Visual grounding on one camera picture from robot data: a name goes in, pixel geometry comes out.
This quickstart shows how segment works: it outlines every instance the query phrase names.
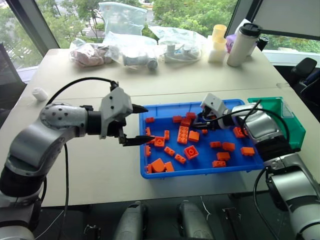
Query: orange lego brick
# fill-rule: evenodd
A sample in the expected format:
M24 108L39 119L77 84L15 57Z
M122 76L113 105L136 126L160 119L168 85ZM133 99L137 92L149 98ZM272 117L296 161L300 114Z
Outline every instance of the orange lego brick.
M219 141L212 141L212 142L210 142L210 147L211 147L211 148L220 148L220 147L221 147L221 142L219 142Z
M190 131L189 132L189 141L192 141L192 142L199 142L199 137L200 137L200 134L197 132L197 131Z
M235 137L236 138L244 138L244 137L246 137L245 135L243 135L243 133L242 133L242 131L241 131L241 127L238 127L238 126L236 126L234 129L233 129L233 133L234 133L234 135L235 135Z
M174 156L174 154L175 154L175 150L173 150L173 149L171 149L170 147L168 147L168 146L166 146L165 148L164 148L164 151L167 153L167 154L169 154L171 157L173 157Z
M242 147L241 149L241 153L244 156L253 156L255 155L255 149L253 147Z
M172 165L172 162L168 161L164 164L165 166L165 171L166 172L174 172L175 169L174 169L174 166Z
M147 144L155 144L155 139L152 139L151 141L148 141Z
M228 152L218 152L216 158L218 161L228 161L230 159L230 154Z
M147 127L145 129L145 135L150 136L151 135L151 131L150 131L150 127Z
M162 173L165 170L165 164L161 158L158 158L154 162L151 163L152 170L155 173Z
M180 126L178 131L177 142L180 144L187 144L188 142L188 133L189 127L187 126Z
M196 119L196 114L194 113L194 112L187 112L186 114L185 114L185 117L186 118L188 118L188 119Z
M222 148L223 148L223 150L233 152L236 149L236 145L232 142L225 141L224 143L222 143Z
M186 147L183 152L189 160L194 159L199 155L197 149L193 145Z
M170 139L170 131L169 130L164 130L164 139L169 140Z
M183 118L180 123L181 126L185 126L185 127L190 127L190 124L191 124L191 118L187 118L187 117Z
M180 154L176 154L174 159L177 160L181 164L185 164L185 162L186 162L186 159L183 156L181 156Z
M144 155L146 155L147 157L150 157L151 155L151 147L149 147L148 145L144 146Z
M223 168L226 166L227 166L227 164L225 161L213 161L212 162L212 167L214 167L214 168Z
M146 167L146 173L147 174L152 174L152 166L151 166L151 164L148 164L148 166Z
M174 122L174 123L180 123L181 122L181 120L182 120L182 116L173 116L172 117L172 121Z
M163 148L165 146L165 137L164 136L156 136L154 138L154 146Z
M145 119L145 122L146 122L147 124L154 123L154 122L155 122L155 118L154 118L154 117L147 117L147 118Z

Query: white tumbler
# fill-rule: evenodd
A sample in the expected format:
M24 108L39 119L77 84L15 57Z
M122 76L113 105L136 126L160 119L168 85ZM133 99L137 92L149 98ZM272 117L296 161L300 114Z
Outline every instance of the white tumbler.
M253 23L245 23L240 27L226 63L232 67L240 66L256 44L260 33L260 26Z

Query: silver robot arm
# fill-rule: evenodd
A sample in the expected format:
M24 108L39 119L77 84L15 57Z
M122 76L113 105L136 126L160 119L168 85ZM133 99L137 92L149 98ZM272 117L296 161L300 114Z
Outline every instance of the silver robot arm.
M116 137L124 146L144 144L149 136L127 138L126 117L148 110L131 103L120 87L102 99L100 111L91 106L53 103L13 140L0 177L0 240L33 240L41 209L41 185L64 144L88 135Z
M214 130L240 125L254 106L249 103L228 109L221 99L208 93L198 114L205 121L194 122L193 127ZM291 149L277 123L263 111L252 111L243 126L264 161L273 202L289 211L296 238L320 240L320 186L296 153L299 149Z

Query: green plastic bin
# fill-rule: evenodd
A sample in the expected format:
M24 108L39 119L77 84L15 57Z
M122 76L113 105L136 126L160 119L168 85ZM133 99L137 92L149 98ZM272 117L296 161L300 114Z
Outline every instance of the green plastic bin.
M264 109L270 110L282 117L287 124L290 131L290 145L292 149L301 148L305 138L306 130L299 122L296 115L290 110L289 106L283 100L282 97L251 97L248 98L248 102L257 102L261 100L261 105ZM273 117L278 126L281 128L283 134L286 130L279 119Z

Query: black chair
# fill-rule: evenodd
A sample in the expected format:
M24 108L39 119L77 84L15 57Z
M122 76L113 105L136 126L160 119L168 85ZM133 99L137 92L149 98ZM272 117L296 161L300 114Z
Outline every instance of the black chair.
M26 84L19 77L4 45L0 43L0 128L25 87Z

